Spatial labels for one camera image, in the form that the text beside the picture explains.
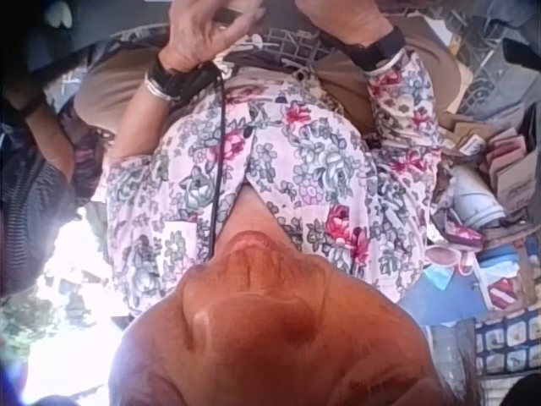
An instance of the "gray cloth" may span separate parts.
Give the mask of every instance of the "gray cloth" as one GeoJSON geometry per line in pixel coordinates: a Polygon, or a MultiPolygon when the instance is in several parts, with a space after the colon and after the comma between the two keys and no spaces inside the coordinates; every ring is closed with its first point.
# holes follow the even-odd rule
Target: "gray cloth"
{"type": "Polygon", "coordinates": [[[0,295],[34,285],[54,249],[60,227],[73,218],[74,194],[45,161],[27,129],[3,123],[0,149],[0,295]]]}

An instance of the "black cord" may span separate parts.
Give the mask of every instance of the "black cord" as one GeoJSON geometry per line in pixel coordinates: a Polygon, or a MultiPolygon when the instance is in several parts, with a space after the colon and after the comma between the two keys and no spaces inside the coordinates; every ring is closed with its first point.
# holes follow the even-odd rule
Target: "black cord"
{"type": "Polygon", "coordinates": [[[223,159],[225,151],[226,140],[226,86],[224,83],[223,75],[218,74],[218,85],[221,92],[221,122],[220,122],[220,150],[218,153],[218,170],[216,173],[216,187],[214,190],[214,198],[212,200],[212,214],[210,216],[210,248],[208,261],[214,256],[214,249],[216,245],[216,223],[218,217],[218,208],[220,205],[220,190],[221,190],[221,178],[223,177],[223,159]]]}

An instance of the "white bucket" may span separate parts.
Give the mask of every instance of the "white bucket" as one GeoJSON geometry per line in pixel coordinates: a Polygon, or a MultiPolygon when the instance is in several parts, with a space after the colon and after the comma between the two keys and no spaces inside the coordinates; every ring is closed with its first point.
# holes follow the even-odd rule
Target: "white bucket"
{"type": "Polygon", "coordinates": [[[454,207],[466,227],[480,230],[485,224],[505,217],[504,208],[477,172],[469,167],[453,169],[454,207]]]}

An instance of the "woman's hand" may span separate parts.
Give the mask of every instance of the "woman's hand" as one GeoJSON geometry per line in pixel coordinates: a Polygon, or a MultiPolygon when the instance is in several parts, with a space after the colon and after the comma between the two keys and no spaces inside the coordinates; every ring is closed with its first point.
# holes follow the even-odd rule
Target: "woman's hand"
{"type": "Polygon", "coordinates": [[[264,8],[254,8],[226,29],[221,30],[212,18],[226,0],[173,0],[169,10],[171,36],[160,52],[166,69],[189,72],[199,64],[212,60],[243,36],[265,14],[264,8]]]}
{"type": "Polygon", "coordinates": [[[393,29],[375,0],[295,0],[295,3],[314,25],[348,45],[367,47],[393,29]]]}

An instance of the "bracelet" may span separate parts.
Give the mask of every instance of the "bracelet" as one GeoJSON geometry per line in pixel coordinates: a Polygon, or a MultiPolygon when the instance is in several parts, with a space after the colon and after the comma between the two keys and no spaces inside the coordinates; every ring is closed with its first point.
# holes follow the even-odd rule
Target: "bracelet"
{"type": "Polygon", "coordinates": [[[171,97],[169,95],[166,95],[164,92],[160,91],[154,83],[152,83],[152,80],[149,79],[148,72],[145,74],[145,86],[146,89],[155,97],[158,97],[159,99],[165,100],[166,102],[174,102],[176,100],[180,100],[180,97],[171,97]]]}
{"type": "Polygon", "coordinates": [[[46,98],[43,92],[40,92],[38,96],[31,99],[28,103],[26,103],[26,106],[19,110],[21,118],[27,119],[29,116],[36,112],[36,110],[41,106],[42,103],[46,103],[46,98]]]}

